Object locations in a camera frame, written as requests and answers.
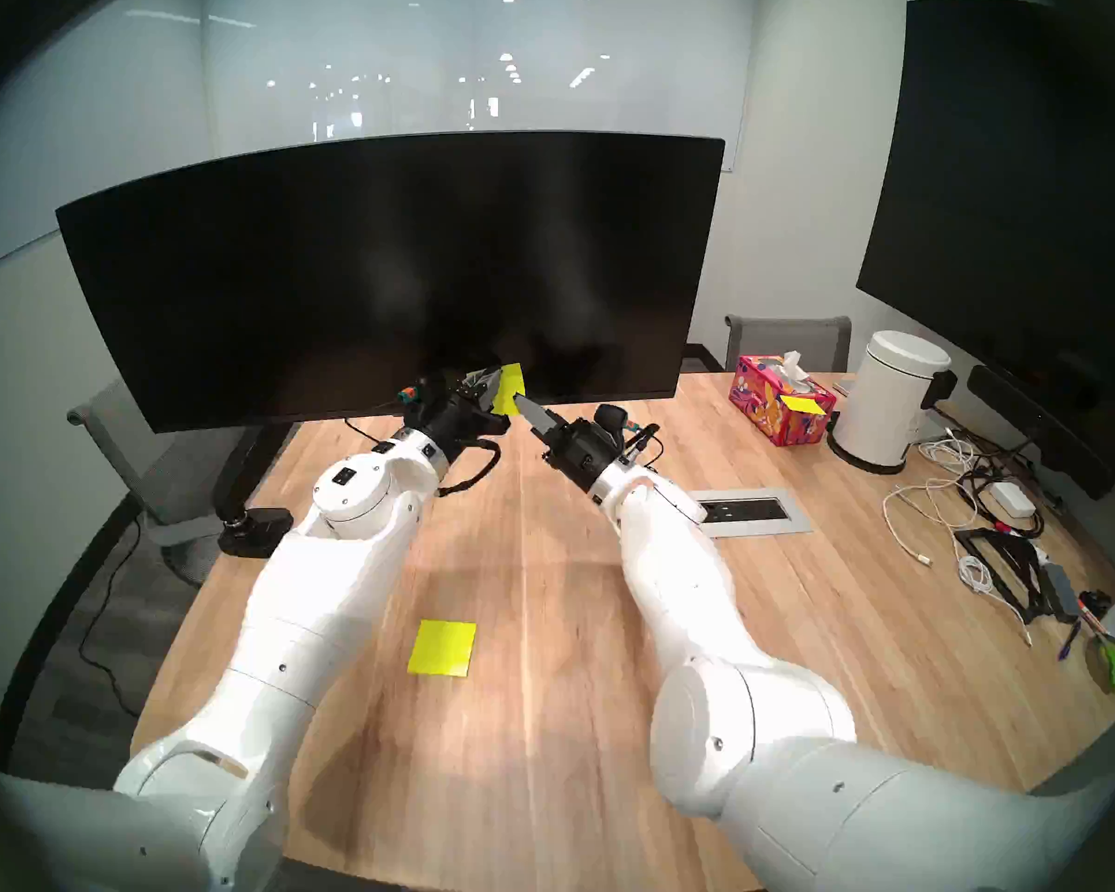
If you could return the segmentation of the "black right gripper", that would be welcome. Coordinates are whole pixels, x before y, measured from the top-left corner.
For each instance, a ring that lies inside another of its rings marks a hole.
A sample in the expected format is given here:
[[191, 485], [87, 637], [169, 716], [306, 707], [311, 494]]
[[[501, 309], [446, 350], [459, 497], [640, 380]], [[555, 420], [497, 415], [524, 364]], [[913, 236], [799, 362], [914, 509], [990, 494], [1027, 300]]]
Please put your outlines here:
[[543, 459], [561, 472], [589, 497], [605, 497], [624, 477], [626, 419], [576, 419], [566, 421], [522, 392], [512, 401], [529, 421], [531, 433], [547, 450]]

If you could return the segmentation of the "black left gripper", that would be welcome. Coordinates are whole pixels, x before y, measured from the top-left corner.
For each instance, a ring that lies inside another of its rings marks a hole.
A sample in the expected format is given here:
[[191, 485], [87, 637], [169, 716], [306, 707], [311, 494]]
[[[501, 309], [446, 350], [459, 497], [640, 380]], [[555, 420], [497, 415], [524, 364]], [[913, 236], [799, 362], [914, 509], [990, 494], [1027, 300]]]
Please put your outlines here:
[[502, 377], [494, 366], [463, 380], [421, 380], [420, 432], [447, 460], [485, 435], [498, 438], [510, 430], [510, 416], [493, 413]]

